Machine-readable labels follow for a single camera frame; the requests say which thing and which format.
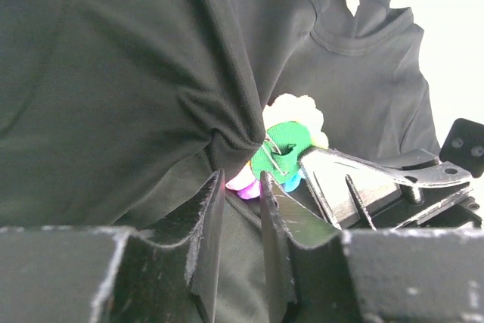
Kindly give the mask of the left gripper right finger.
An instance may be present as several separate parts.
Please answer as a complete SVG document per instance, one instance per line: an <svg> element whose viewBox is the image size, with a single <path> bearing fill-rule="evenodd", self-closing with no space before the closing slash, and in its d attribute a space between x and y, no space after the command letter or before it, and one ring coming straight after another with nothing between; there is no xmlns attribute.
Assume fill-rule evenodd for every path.
<svg viewBox="0 0 484 323"><path fill-rule="evenodd" d="M479 229L339 230L262 176L272 322L481 322Z"/></svg>

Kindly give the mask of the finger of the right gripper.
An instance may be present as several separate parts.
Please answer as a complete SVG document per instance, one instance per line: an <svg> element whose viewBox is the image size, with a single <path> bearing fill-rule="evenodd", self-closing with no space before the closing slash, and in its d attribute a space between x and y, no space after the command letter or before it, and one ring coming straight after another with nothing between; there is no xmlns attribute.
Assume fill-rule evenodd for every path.
<svg viewBox="0 0 484 323"><path fill-rule="evenodd" d="M322 216L336 228L376 228L372 209L390 202L399 185L411 183L396 169L340 151L310 148L299 159Z"/></svg>

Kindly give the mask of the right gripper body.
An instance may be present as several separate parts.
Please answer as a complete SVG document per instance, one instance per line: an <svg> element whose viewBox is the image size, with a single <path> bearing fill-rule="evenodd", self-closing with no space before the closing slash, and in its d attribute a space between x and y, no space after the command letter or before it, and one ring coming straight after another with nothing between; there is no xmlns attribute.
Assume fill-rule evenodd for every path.
<svg viewBox="0 0 484 323"><path fill-rule="evenodd" d="M482 228L474 179L483 176L483 125L455 120L436 156L415 150L377 161L411 183L399 185L390 202L373 208L376 228Z"/></svg>

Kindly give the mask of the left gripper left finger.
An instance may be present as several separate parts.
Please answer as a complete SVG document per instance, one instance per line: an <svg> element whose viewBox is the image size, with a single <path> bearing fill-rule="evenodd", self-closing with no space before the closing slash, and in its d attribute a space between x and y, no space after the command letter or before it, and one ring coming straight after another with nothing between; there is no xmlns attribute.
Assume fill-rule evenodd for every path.
<svg viewBox="0 0 484 323"><path fill-rule="evenodd" d="M3 322L212 322L223 172L145 231L1 229Z"/></svg>

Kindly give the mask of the colourful pom-pom brooch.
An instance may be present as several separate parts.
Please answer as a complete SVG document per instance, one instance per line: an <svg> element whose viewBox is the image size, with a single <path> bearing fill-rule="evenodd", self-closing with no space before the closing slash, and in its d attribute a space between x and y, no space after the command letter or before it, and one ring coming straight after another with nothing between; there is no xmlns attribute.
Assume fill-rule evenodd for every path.
<svg viewBox="0 0 484 323"><path fill-rule="evenodd" d="M265 139L259 150L225 187L239 198L260 196L261 175L270 173L284 191L294 191L303 174L299 158L311 147L328 148L324 115L308 95L282 94L262 113Z"/></svg>

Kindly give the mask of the black t-shirt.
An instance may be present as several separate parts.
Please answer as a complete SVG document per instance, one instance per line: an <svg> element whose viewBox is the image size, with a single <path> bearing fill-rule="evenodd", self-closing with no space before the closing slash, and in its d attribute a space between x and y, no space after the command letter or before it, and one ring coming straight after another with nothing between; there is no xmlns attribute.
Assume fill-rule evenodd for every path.
<svg viewBox="0 0 484 323"><path fill-rule="evenodd" d="M253 199L225 187L264 108L308 95L326 149L363 160L439 153L423 30L390 1L1 0L1 229L145 231L223 172L212 322L272 322L271 174ZM318 215L305 177L284 192Z"/></svg>

